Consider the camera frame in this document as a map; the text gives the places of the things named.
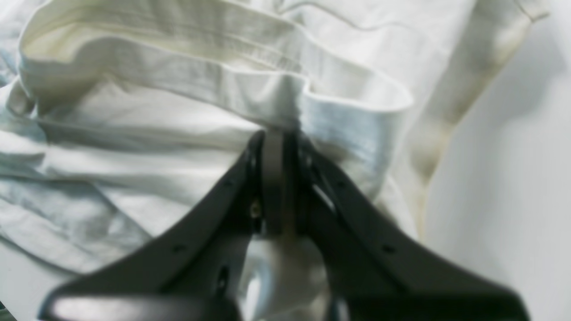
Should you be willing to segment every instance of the clip jaw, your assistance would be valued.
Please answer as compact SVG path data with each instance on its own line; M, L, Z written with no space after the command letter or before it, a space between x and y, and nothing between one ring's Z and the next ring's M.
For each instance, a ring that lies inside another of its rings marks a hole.
M307 235L323 256L326 321L528 320L517 294L409 239L303 135L263 132L173 228L56 289L38 318L241 320L234 298L248 242L284 232Z

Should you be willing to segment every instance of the crumpled fabric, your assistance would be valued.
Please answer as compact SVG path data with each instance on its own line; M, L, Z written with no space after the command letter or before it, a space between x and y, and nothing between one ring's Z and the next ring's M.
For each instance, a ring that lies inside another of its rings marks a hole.
M546 14L538 0L3 1L0 235L80 273L165 232L268 128L304 131L421 239L455 124ZM327 282L307 240L256 240L241 291L248 320L312 320Z

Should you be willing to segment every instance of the cotton fabric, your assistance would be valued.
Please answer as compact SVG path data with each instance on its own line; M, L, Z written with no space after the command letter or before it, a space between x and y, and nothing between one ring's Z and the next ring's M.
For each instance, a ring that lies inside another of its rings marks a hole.
M267 128L303 130L421 238L454 125L546 12L534 0L40 3L0 11L0 234L75 272L163 233ZM307 290L246 314L316 318L315 249L274 241L251 244L245 293L260 266L275 287ZM289 267L268 258L288 251Z

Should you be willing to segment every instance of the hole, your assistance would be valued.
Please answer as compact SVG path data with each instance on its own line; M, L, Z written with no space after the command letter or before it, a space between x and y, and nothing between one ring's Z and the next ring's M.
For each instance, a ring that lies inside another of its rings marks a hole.
M396 248L394 248L388 244L385 244L385 245L383 245L383 251L385 251L385 253L387 253L387 254L394 254L396 252Z
M180 253L180 252L184 252L186 251L186 245L184 244L177 244L175 246L172 247L172 251L174 253Z
M250 217L259 218L262 215L262 206L259 200L255 200L252 205L250 205Z
M252 232L254 234L261 234L262 233L262 219L261 218L253 218L252 219Z
M228 266L223 266L218 272L218 277L216 279L216 295L222 296L226 292L226 288L228 287L228 278L230 277L230 270Z

